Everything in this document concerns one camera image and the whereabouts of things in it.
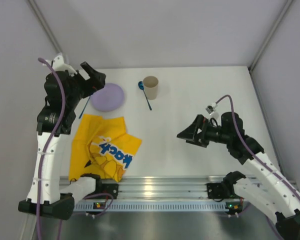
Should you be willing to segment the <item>blue plastic fork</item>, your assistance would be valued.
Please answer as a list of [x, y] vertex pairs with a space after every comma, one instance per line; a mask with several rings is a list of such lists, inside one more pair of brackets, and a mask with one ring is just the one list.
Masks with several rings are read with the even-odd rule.
[[85, 103], [85, 105], [84, 105], [84, 107], [83, 107], [83, 109], [82, 109], [82, 111], [81, 111], [81, 113], [80, 113], [78, 119], [81, 119], [81, 118], [82, 118], [82, 116], [83, 116], [83, 114], [84, 114], [84, 112], [85, 112], [85, 109], [86, 109], [86, 107], [87, 107], [87, 105], [88, 105], [90, 99], [91, 99], [91, 96], [88, 97], [88, 99], [87, 99], [87, 101], [86, 101], [86, 103]]

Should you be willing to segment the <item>purple plastic plate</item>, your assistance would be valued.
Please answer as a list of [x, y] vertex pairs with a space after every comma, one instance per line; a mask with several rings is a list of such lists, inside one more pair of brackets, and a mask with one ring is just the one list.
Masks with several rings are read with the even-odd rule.
[[100, 112], [111, 112], [120, 108], [125, 101], [123, 89], [115, 83], [106, 83], [90, 98], [92, 106]]

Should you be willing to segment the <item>blue metallic spoon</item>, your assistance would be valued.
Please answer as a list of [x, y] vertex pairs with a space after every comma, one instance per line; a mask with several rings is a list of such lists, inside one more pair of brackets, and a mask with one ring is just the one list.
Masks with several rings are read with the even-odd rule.
[[143, 84], [142, 81], [139, 81], [139, 82], [138, 82], [138, 87], [139, 87], [140, 90], [142, 90], [142, 92], [143, 92], [143, 94], [144, 94], [144, 96], [145, 96], [145, 99], [146, 99], [146, 102], [147, 102], [147, 105], [148, 105], [149, 110], [152, 111], [153, 109], [152, 109], [152, 107], [151, 107], [151, 105], [150, 105], [150, 102], [149, 102], [149, 100], [148, 100], [148, 97], [147, 97], [147, 95], [146, 95], [145, 88], [144, 88], [144, 84]]

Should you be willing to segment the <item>beige paper cup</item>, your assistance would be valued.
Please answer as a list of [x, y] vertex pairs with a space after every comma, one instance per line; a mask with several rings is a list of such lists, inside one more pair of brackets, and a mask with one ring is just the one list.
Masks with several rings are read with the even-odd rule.
[[145, 94], [149, 100], [155, 100], [158, 95], [159, 80], [155, 76], [147, 76], [142, 81]]

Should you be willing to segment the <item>yellow pikachu cloth mat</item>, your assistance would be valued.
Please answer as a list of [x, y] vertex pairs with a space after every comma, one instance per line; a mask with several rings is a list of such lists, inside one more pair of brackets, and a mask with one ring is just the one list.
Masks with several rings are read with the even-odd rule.
[[123, 117], [84, 114], [72, 141], [68, 180], [94, 174], [118, 183], [141, 144], [141, 139], [128, 134]]

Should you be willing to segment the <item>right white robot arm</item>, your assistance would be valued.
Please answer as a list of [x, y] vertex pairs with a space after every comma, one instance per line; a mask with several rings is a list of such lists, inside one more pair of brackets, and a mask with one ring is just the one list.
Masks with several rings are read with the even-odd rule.
[[223, 113], [220, 125], [199, 114], [177, 138], [203, 148], [211, 142], [226, 145], [229, 154], [261, 183], [258, 187], [243, 173], [233, 171], [221, 182], [226, 193], [248, 200], [272, 221], [284, 240], [300, 240], [300, 192], [274, 166], [264, 148], [245, 134], [237, 113]]

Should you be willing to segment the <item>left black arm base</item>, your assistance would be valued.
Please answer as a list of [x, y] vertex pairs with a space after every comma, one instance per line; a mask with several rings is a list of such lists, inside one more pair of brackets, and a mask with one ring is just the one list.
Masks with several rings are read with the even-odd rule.
[[110, 194], [114, 199], [117, 199], [119, 193], [119, 184], [109, 179], [99, 179], [95, 188], [96, 194]]

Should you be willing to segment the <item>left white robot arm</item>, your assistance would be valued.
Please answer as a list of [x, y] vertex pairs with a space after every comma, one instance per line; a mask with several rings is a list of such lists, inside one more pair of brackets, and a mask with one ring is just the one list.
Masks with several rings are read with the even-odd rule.
[[106, 75], [84, 61], [81, 67], [89, 76], [84, 79], [62, 53], [53, 60], [38, 60], [51, 72], [44, 83], [45, 104], [37, 116], [37, 157], [32, 184], [26, 199], [19, 202], [18, 210], [38, 218], [68, 220], [79, 201], [102, 189], [101, 177], [92, 173], [76, 177], [74, 183], [61, 189], [60, 171], [76, 119], [75, 109], [81, 99], [105, 87]]

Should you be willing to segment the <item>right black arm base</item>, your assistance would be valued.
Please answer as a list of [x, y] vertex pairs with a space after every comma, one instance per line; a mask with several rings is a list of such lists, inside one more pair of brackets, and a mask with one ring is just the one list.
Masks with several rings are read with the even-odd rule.
[[225, 199], [235, 199], [238, 196], [234, 193], [234, 190], [224, 182], [219, 183], [207, 183], [207, 195], [211, 200], [221, 202]]

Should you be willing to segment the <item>aluminium mounting rail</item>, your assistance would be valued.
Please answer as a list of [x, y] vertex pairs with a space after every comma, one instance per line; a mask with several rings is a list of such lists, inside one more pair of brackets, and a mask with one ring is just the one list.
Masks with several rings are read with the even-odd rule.
[[207, 184], [220, 183], [223, 175], [210, 176], [128, 176], [118, 184], [121, 201], [205, 201]]

